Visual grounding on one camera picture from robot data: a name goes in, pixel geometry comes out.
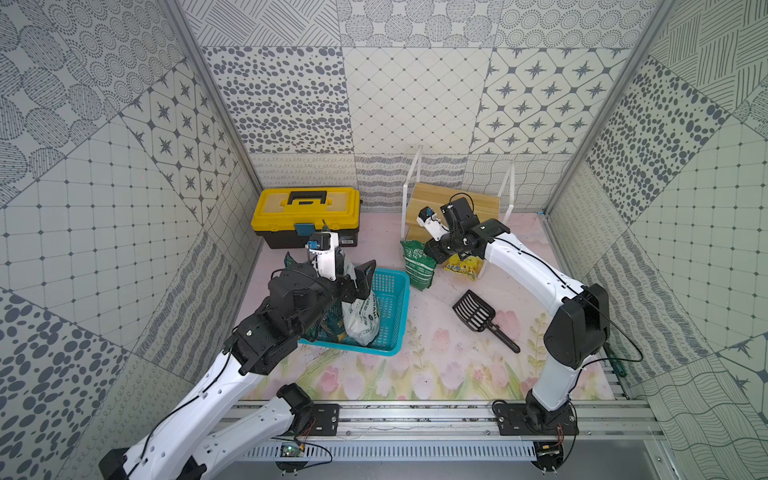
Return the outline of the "white green small fertilizer bag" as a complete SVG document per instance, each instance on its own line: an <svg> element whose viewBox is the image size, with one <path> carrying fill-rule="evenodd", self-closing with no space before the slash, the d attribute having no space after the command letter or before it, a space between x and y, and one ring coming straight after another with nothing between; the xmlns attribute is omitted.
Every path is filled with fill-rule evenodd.
<svg viewBox="0 0 768 480"><path fill-rule="evenodd" d="M430 288L437 263L425 253L425 245L418 240L405 240L400 244L410 284L419 291Z"/></svg>

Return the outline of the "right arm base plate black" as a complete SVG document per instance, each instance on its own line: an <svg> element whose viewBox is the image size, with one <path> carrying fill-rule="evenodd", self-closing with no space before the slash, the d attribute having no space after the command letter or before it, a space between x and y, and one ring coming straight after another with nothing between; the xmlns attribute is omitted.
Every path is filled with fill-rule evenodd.
<svg viewBox="0 0 768 480"><path fill-rule="evenodd" d="M577 436L578 421L573 404L568 401L549 411L536 401L530 404L496 400L491 404L499 434L502 436Z"/></svg>

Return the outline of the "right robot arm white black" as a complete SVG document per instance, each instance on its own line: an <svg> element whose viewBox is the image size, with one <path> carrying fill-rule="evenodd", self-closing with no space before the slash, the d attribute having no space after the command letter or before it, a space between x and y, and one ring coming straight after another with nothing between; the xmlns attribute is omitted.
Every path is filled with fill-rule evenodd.
<svg viewBox="0 0 768 480"><path fill-rule="evenodd" d="M559 416L570 414L570 393L582 369L610 336L608 295L586 286L535 255L501 221L481 221L465 197L441 207L442 218L429 207L417 223L431 239L424 252L437 263L451 256L478 257L525 287L547 309L551 322L544 334L545 366L526 396L524 414L530 428L541 431Z"/></svg>

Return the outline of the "tall dark green fertilizer bag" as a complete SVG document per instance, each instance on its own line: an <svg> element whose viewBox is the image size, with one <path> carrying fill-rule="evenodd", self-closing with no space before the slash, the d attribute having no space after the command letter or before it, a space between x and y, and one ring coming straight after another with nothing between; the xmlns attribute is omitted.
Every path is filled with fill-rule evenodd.
<svg viewBox="0 0 768 480"><path fill-rule="evenodd" d="M341 343L347 338L342 302L336 301L327 312L326 317L317 324L315 339L331 343Z"/></svg>

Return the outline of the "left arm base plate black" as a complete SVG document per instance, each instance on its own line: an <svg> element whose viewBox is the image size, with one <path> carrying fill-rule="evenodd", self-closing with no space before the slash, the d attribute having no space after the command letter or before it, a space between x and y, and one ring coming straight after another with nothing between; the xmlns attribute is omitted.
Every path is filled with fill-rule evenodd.
<svg viewBox="0 0 768 480"><path fill-rule="evenodd" d="M303 407L294 416L287 430L290 437L335 436L338 430L340 405L335 403L313 404Z"/></svg>

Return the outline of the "yellow small fertilizer bag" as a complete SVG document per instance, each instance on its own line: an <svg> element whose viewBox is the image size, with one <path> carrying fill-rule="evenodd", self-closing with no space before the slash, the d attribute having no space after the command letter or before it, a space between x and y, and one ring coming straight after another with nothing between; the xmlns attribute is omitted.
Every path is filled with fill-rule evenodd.
<svg viewBox="0 0 768 480"><path fill-rule="evenodd" d="M444 265L446 271L463 275L471 281L476 281L483 269L484 261L477 256L460 257L452 255Z"/></svg>

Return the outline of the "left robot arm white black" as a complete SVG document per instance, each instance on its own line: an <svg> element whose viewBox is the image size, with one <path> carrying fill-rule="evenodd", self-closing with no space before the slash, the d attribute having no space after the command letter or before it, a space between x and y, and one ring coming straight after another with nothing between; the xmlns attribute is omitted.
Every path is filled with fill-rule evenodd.
<svg viewBox="0 0 768 480"><path fill-rule="evenodd" d="M366 299L376 263L351 275L321 276L309 262L273 272L269 295L242 320L214 363L182 402L135 445L107 452L99 462L105 479L211 479L251 448L283 433L307 428L314 403L292 383L254 413L215 427L244 394L264 380L326 317L338 301Z"/></svg>

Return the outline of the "colourful green fertilizer bag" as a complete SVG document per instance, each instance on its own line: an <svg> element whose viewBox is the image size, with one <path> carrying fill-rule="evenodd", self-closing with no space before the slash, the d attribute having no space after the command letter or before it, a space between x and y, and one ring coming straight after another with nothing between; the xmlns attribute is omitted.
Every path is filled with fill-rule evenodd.
<svg viewBox="0 0 768 480"><path fill-rule="evenodd" d="M298 264L298 262L293 258L290 252L287 252L285 254L283 263L284 263L285 269L292 268Z"/></svg>

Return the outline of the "clear white fertilizer bag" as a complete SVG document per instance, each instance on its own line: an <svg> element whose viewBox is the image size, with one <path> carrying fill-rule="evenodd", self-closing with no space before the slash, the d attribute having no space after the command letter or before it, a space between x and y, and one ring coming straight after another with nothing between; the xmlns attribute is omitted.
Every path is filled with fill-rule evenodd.
<svg viewBox="0 0 768 480"><path fill-rule="evenodd" d="M348 337L361 346L369 345L380 331L380 312L372 292L367 299L341 304L342 318Z"/></svg>

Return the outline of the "teal plastic basket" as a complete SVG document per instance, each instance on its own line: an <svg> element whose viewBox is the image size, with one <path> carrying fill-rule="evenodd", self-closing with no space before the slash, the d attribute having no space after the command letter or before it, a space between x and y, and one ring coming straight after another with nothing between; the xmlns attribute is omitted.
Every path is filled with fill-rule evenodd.
<svg viewBox="0 0 768 480"><path fill-rule="evenodd" d="M361 346L351 339L344 339L340 343L331 342L325 333L321 333L314 342L301 339L299 343L384 357L396 355L402 347L406 331L410 279L402 271L378 268L373 278L372 292L376 296L380 313L380 329L370 344Z"/></svg>

